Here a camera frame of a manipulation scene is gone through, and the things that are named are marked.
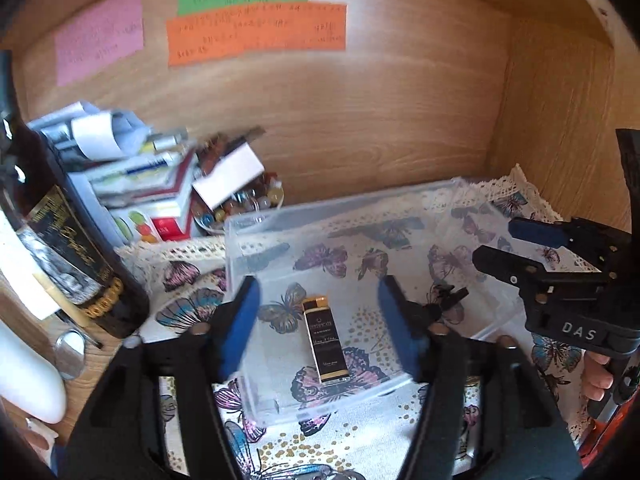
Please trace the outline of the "person's right hand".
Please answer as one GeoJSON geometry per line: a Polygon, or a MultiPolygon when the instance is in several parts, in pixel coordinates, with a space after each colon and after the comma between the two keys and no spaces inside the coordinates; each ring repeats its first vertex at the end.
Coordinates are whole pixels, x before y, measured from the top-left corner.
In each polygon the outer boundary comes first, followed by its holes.
{"type": "Polygon", "coordinates": [[[584,354],[584,370],[582,371],[582,393],[589,400],[601,401],[604,394],[612,387],[613,375],[605,368],[610,362],[608,356],[586,351],[584,354]]]}

